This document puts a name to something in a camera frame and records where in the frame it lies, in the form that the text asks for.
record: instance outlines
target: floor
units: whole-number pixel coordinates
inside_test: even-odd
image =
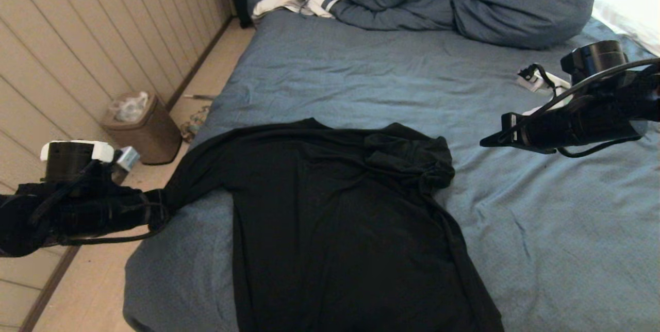
[[[184,94],[219,94],[253,34],[254,29],[241,29],[238,20],[231,21]],[[208,104],[208,101],[182,97],[170,114],[177,124],[181,124]],[[169,165],[136,166],[124,184],[142,190],[163,187],[187,150],[188,144],[184,143],[174,163]],[[135,233],[128,234],[142,231],[144,229],[136,228]],[[138,244],[130,242],[81,247],[35,331],[132,331],[122,317],[124,265]]]

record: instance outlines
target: black shirt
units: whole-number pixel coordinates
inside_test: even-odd
[[[242,331],[502,330],[458,224],[432,198],[453,175],[442,137],[306,119],[203,142],[165,193],[170,208],[233,194]]]

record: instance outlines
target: blue bedsheet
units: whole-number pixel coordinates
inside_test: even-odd
[[[511,331],[658,330],[658,126],[639,142],[572,160],[481,148],[500,115],[547,101],[514,84],[540,62],[563,76],[573,48],[617,39],[591,20],[546,51],[452,31],[363,31],[335,20],[267,15],[195,144],[237,127],[314,117],[333,128],[393,122],[446,137],[456,170],[436,196]],[[651,57],[624,40],[631,60]],[[232,199],[184,208],[129,260],[125,316],[138,330],[237,330]]]

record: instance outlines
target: wooden wall panel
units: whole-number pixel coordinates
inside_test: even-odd
[[[111,100],[166,103],[231,15],[229,0],[0,0],[0,194],[38,182],[51,140],[113,143]],[[0,332],[15,332],[63,254],[0,259]]]

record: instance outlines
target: trash can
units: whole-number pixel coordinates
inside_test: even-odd
[[[142,163],[167,164],[174,160],[179,151],[181,133],[165,106],[153,94],[147,94],[144,109],[134,121],[120,121],[117,119],[117,107],[111,106],[101,124],[121,147],[134,147],[140,153]],[[139,96],[140,92],[123,94],[113,104]]]

